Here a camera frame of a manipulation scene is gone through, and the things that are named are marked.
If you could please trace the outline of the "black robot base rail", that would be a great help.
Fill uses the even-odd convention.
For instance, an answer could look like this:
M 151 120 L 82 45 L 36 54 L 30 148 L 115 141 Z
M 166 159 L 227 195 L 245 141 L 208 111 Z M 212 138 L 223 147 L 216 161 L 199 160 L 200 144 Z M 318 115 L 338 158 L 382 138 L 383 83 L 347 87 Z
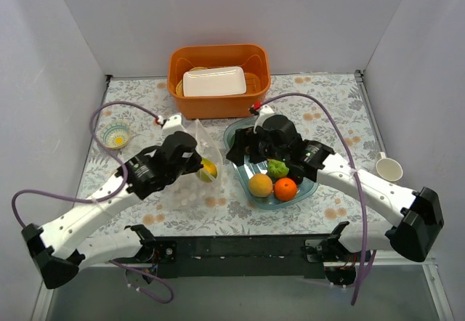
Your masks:
M 157 237 L 130 264 L 155 266 L 164 279 L 178 277 L 297 276 L 323 279 L 335 263 L 355 278 L 361 254 L 350 253 L 330 234 Z

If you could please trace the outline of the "yellow peach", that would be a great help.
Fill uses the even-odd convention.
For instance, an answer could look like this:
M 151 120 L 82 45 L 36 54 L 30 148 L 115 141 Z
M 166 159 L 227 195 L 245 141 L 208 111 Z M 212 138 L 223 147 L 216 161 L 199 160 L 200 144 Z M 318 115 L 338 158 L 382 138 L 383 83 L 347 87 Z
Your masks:
M 273 183 L 266 174 L 255 174 L 248 181 L 249 192 L 258 198 L 266 198 L 273 192 Z

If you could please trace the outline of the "green custard apple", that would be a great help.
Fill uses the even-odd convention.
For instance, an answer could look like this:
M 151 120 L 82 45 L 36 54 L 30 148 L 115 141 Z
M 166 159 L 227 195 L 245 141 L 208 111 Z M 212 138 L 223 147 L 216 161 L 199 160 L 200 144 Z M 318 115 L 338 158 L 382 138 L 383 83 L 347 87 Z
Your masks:
M 269 159 L 267 161 L 267 173 L 274 179 L 286 178 L 289 173 L 289 168 L 283 161 Z

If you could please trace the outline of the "clear zip top bag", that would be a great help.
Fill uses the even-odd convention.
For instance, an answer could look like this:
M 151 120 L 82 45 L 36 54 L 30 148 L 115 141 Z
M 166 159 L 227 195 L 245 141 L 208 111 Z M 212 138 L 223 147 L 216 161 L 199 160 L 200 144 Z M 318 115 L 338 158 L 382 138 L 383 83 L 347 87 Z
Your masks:
M 161 198 L 172 210 L 187 209 L 201 205 L 205 199 L 216 197 L 221 189 L 223 157 L 216 142 L 195 120 L 187 128 L 183 126 L 180 113 L 171 115 L 163 127 L 163 135 L 183 131 L 193 136 L 197 142 L 196 150 L 202 157 L 203 168 L 196 173 L 183 175 L 161 192 Z

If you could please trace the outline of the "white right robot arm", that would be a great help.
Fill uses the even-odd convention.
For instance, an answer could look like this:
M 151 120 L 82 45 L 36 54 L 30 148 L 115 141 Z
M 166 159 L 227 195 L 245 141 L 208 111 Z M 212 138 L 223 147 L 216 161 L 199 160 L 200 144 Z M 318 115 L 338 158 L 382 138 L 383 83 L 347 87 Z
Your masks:
M 383 221 L 363 229 L 355 224 L 339 224 L 327 239 L 330 255 L 347 260 L 362 251 L 395 251 L 415 262 L 423 262 L 444 226 L 438 194 L 423 187 L 415 191 L 397 186 L 367 171 L 356 171 L 349 161 L 331 147 L 303 139 L 295 125 L 284 115 L 273 114 L 253 126 L 229 128 L 230 143 L 226 158 L 235 166 L 261 163 L 269 159 L 283 161 L 289 174 L 325 185 L 356 200 Z

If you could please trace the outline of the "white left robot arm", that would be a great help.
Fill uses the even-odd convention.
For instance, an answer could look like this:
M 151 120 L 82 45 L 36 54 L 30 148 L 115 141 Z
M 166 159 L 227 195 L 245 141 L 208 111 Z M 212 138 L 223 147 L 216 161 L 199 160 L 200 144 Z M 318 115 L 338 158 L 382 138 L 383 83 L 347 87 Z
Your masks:
M 192 135 L 176 131 L 162 145 L 147 147 L 123 163 L 85 204 L 41 226 L 27 225 L 21 234 L 45 286 L 59 288 L 82 269 L 113 259 L 150 261 L 158 246 L 141 224 L 114 235 L 93 237 L 93 233 L 180 176 L 200 170 L 202 158 L 196 147 Z

